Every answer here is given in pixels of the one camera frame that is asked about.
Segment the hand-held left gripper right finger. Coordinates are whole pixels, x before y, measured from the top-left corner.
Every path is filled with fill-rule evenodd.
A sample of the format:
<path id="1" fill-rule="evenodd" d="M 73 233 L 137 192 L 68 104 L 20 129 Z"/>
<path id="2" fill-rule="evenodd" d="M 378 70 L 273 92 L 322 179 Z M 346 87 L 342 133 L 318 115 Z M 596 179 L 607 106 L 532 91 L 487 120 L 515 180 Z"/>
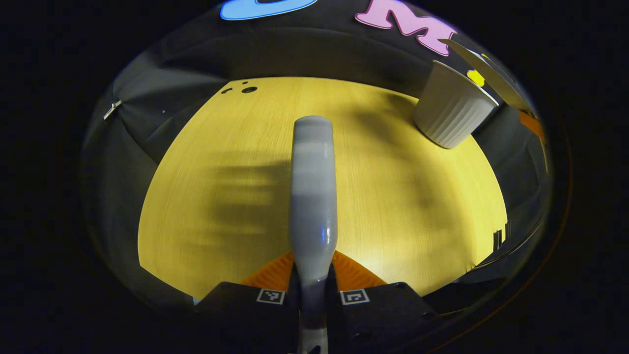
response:
<path id="1" fill-rule="evenodd" d="M 406 282 L 387 284 L 336 251 L 328 293 L 328 328 L 339 340 L 393 340 L 425 335 L 441 316 Z"/>

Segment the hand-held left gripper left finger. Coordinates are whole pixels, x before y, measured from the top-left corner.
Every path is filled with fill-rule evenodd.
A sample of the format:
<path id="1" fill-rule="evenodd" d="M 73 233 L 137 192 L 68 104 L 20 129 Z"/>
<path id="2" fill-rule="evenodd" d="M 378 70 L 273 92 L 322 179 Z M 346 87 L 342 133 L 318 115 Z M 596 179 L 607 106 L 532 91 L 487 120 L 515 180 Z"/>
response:
<path id="1" fill-rule="evenodd" d="M 242 283 L 221 282 L 195 313 L 234 340 L 296 340 L 299 329 L 299 279 L 287 252 Z"/>

